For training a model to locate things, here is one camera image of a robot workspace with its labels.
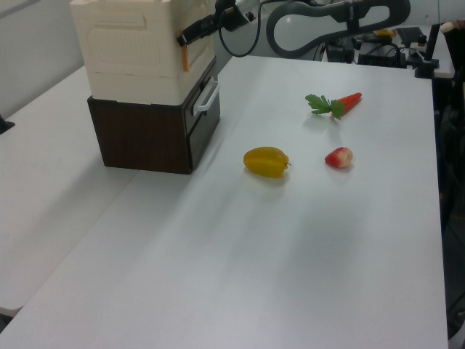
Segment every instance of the metal stand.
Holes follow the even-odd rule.
[[[433,60],[434,47],[436,46],[437,34],[439,33],[439,24],[432,25],[429,32],[428,44],[424,59],[418,64],[415,70],[415,77],[420,79],[431,79],[435,69],[439,68],[439,61]]]
[[[13,122],[5,121],[0,116],[0,135],[11,129],[15,124]]]

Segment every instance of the toy carrot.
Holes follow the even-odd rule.
[[[325,96],[308,95],[305,97],[308,105],[314,109],[312,113],[319,115],[331,112],[336,119],[340,119],[353,109],[360,102],[361,98],[362,94],[359,92],[332,101],[327,100]]]

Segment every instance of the drawer handle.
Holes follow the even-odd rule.
[[[195,101],[194,116],[197,116],[202,111],[207,111],[211,107],[213,101],[218,95],[218,91],[219,82],[215,81],[213,78],[210,78],[201,95],[198,96],[197,101]]]

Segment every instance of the black cable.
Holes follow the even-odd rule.
[[[401,52],[403,51],[403,48],[401,47],[398,47],[397,49],[395,47],[391,48],[387,53],[386,55],[384,56],[384,58],[387,58],[387,55],[389,53],[391,53],[391,51],[395,49],[396,50],[396,54],[395,54],[395,66],[397,66],[397,64],[400,62],[400,55],[401,55]]]
[[[251,52],[254,51],[256,44],[259,42],[260,27],[262,26],[262,6],[265,5],[265,4],[270,4],[272,2],[285,2],[285,1],[288,1],[288,0],[266,0],[266,1],[263,1],[262,3],[260,3],[259,9],[258,9],[258,12],[257,12],[257,29],[256,29],[256,35],[255,35],[254,43],[252,44],[252,47],[246,53],[243,53],[241,55],[238,55],[238,54],[232,52],[227,47],[227,45],[225,43],[225,40],[223,39],[223,34],[221,32],[221,28],[222,28],[223,19],[225,18],[225,15],[226,15],[226,11],[224,11],[219,16],[219,19],[218,19],[218,24],[219,24],[218,34],[219,34],[219,40],[221,41],[221,43],[222,43],[223,47],[225,48],[226,52],[229,53],[230,55],[232,55],[233,57],[238,57],[238,58],[242,58],[242,57],[245,57],[245,56],[251,54]]]
[[[396,49],[396,48],[395,48],[395,47],[391,48],[391,49],[386,53],[386,55],[385,55],[384,57],[387,57],[387,55],[388,55],[389,53],[391,53],[391,51],[392,51],[393,49]],[[410,48],[410,47],[399,47],[399,51],[401,51],[401,52],[402,52],[404,49],[411,49],[411,48]]]
[[[325,54],[325,50],[326,50],[326,45],[323,44],[323,47],[321,47],[321,50],[320,50],[320,60],[323,59],[323,55]]]
[[[315,54],[313,55],[313,60],[316,59],[316,57],[317,57],[317,52],[318,52],[319,49],[320,49],[320,45],[318,45],[318,46],[316,47],[316,49],[315,49]]]
[[[396,50],[396,60],[399,60],[400,59],[400,48],[398,47],[398,45],[396,44],[393,44],[393,43],[386,43],[386,44],[381,44],[377,47],[375,47],[374,49],[371,49],[370,51],[368,51],[364,57],[363,57],[363,61],[361,62],[362,64],[366,64],[366,61],[367,61],[367,58],[373,54],[373,52],[375,52],[376,50],[378,49],[381,49],[382,47],[385,47],[385,46],[392,46],[394,47],[394,49]]]
[[[313,7],[322,7],[322,6],[325,6],[323,4],[319,4],[317,3],[316,1],[313,1],[313,0],[295,0],[295,2],[303,2],[309,6],[313,6]]]

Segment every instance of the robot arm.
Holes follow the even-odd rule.
[[[277,54],[287,58],[300,57],[328,40],[400,24],[432,25],[465,17],[463,0],[344,0],[325,6],[313,0],[217,0],[216,13],[184,30],[178,42],[183,46],[223,27],[234,31],[254,20],[257,8],[271,2],[284,3],[268,18],[267,40]],[[286,38],[280,38],[277,29],[287,27],[304,38],[305,44],[286,47]]]

